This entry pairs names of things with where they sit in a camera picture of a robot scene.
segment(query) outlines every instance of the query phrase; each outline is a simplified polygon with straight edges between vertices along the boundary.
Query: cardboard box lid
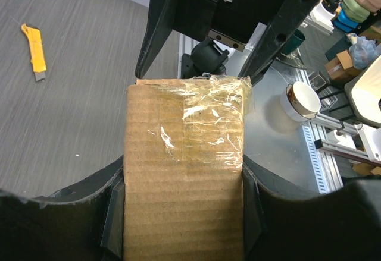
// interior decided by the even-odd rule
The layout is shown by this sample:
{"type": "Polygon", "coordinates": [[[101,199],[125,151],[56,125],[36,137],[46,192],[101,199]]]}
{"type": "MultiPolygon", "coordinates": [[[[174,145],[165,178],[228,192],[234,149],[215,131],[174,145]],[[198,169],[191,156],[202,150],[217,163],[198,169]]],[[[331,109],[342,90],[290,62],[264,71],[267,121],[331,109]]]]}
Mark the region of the cardboard box lid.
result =
{"type": "Polygon", "coordinates": [[[353,62],[351,55],[347,50],[340,52],[336,55],[339,59],[340,64],[343,66],[343,69],[349,69],[353,67],[353,62]]]}
{"type": "Polygon", "coordinates": [[[371,170],[371,173],[373,175],[381,175],[381,167],[375,167],[373,170],[371,170]]]}
{"type": "Polygon", "coordinates": [[[381,28],[377,27],[375,25],[370,26],[370,29],[372,29],[374,32],[381,34],[381,28]]]}
{"type": "Polygon", "coordinates": [[[352,169],[361,174],[361,175],[371,175],[372,170],[374,169],[374,166],[366,164],[366,163],[359,163],[359,164],[353,164],[352,169]]]}
{"type": "Polygon", "coordinates": [[[243,260],[246,90],[234,80],[226,92],[209,80],[128,88],[124,260],[243,260]]]}

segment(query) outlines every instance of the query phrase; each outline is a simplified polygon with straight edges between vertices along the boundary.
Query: clear tape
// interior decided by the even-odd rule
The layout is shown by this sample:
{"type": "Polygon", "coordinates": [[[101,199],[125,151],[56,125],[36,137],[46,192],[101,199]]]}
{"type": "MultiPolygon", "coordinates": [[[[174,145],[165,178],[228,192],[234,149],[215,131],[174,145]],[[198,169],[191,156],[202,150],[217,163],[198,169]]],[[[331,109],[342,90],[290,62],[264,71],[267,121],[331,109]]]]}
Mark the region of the clear tape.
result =
{"type": "Polygon", "coordinates": [[[157,129],[148,132],[163,141],[167,157],[210,164],[200,171],[241,170],[243,117],[254,110],[249,77],[158,80],[151,86],[160,92],[167,113],[161,114],[157,129]]]}

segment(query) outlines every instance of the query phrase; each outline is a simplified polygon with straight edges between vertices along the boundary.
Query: gray carpet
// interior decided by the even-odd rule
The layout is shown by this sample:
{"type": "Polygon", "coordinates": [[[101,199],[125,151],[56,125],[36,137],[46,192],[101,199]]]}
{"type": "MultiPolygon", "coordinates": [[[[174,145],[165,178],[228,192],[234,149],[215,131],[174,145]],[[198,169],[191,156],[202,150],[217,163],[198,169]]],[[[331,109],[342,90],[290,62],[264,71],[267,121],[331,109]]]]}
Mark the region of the gray carpet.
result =
{"type": "Polygon", "coordinates": [[[334,32],[327,36],[311,26],[300,28],[300,30],[305,35],[305,42],[299,50],[303,62],[307,66],[307,73],[312,74],[319,70],[325,70],[324,65],[328,63],[326,51],[339,41],[345,33],[335,28],[334,32]]]}
{"type": "MultiPolygon", "coordinates": [[[[0,0],[0,188],[49,195],[122,155],[147,14],[129,0],[0,0]],[[22,23],[41,30],[44,82],[22,23]]],[[[178,46],[173,32],[148,78],[176,77],[178,46]]]]}

